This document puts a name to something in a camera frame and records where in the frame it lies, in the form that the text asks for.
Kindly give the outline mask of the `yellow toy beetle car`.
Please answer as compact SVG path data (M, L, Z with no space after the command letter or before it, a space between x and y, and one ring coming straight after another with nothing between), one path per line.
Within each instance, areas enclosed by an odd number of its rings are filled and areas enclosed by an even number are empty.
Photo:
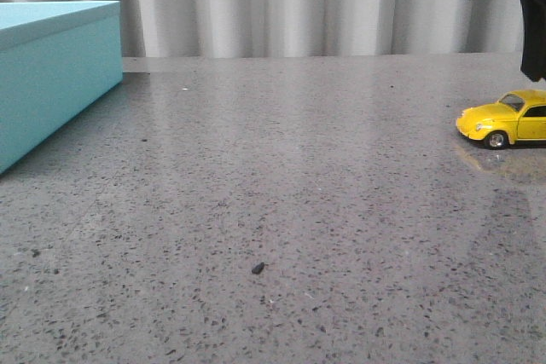
M456 119L456 128L488 149L544 142L545 91L513 90L493 103L466 108Z

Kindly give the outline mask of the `light blue storage box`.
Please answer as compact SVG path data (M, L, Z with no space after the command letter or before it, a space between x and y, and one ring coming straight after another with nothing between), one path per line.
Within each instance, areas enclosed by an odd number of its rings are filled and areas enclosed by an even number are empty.
M1 5L1 169L123 78L120 3Z

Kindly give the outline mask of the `grey pleated curtain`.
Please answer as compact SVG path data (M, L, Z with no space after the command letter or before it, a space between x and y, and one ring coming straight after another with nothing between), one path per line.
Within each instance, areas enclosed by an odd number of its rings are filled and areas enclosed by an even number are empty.
M117 1L135 57L502 53L524 37L520 0Z

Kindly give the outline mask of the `small black debris chip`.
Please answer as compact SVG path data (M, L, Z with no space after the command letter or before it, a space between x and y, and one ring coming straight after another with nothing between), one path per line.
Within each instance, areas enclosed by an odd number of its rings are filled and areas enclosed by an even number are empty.
M252 274L260 274L264 270L264 266L265 266L265 263L258 263L252 268L251 270Z

